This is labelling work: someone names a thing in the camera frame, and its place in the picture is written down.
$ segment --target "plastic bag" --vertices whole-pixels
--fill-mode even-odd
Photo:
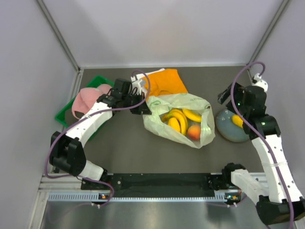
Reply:
[[[147,105],[152,115],[143,115],[144,127],[150,132],[186,144],[193,148],[201,148],[209,144],[215,137],[215,123],[211,105],[208,101],[192,94],[170,94],[158,97],[150,96]],[[160,116],[168,113],[172,108],[186,108],[202,116],[200,141],[193,141],[163,123]]]

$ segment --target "gray wall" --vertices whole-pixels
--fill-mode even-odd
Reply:
[[[0,228],[31,214],[74,70],[34,0],[0,1]]]
[[[280,0],[45,0],[82,67],[246,63]]]
[[[305,195],[305,1],[292,0],[258,60],[269,83],[267,112],[282,131],[284,152],[297,186]]]

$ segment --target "green tray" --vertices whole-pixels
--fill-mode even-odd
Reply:
[[[86,87],[97,88],[98,86],[100,86],[101,84],[104,84],[104,83],[109,84],[111,87],[114,86],[114,82],[112,82],[100,75],[97,75],[90,83],[88,83],[88,85]],[[69,127],[69,125],[66,123],[66,120],[65,120],[65,113],[67,110],[72,108],[72,104],[73,104],[74,100],[75,100],[75,97],[61,111],[59,111],[57,115],[55,115],[55,120],[57,122],[61,123],[64,127]]]

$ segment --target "orange cloth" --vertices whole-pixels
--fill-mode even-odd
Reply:
[[[163,94],[188,93],[182,80],[178,75],[177,69],[165,69],[164,71],[148,75],[151,82],[149,96],[159,96]],[[145,78],[145,88],[148,89],[147,79]]]

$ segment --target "banana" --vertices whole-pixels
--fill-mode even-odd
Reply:
[[[179,125],[179,122],[176,118],[170,118],[168,120],[168,125],[173,128],[174,130],[178,131],[179,133],[181,133],[181,130],[180,130],[180,125]]]
[[[195,114],[193,111],[189,109],[182,109],[182,112],[188,119],[193,120],[194,122],[201,123],[201,115]]]
[[[238,116],[238,115],[236,115],[236,114],[234,114],[233,116],[232,116],[232,122],[235,124],[235,125],[237,125],[237,126],[239,126],[240,128],[243,128],[243,120]]]
[[[184,117],[179,112],[173,111],[171,113],[168,113],[162,117],[162,122],[166,122],[170,118],[176,118],[180,124],[180,133],[183,135],[186,135],[186,122],[184,120]]]
[[[185,114],[183,114],[183,112],[182,112],[181,110],[179,110],[179,109],[172,109],[172,110],[170,111],[170,113],[171,113],[171,112],[174,112],[174,111],[176,111],[176,112],[178,112],[178,113],[180,113],[180,114],[183,115],[184,121],[185,121],[185,124],[186,124],[186,129],[188,129],[188,128],[189,128],[189,123],[188,123],[188,121],[187,121],[187,118],[186,118]]]

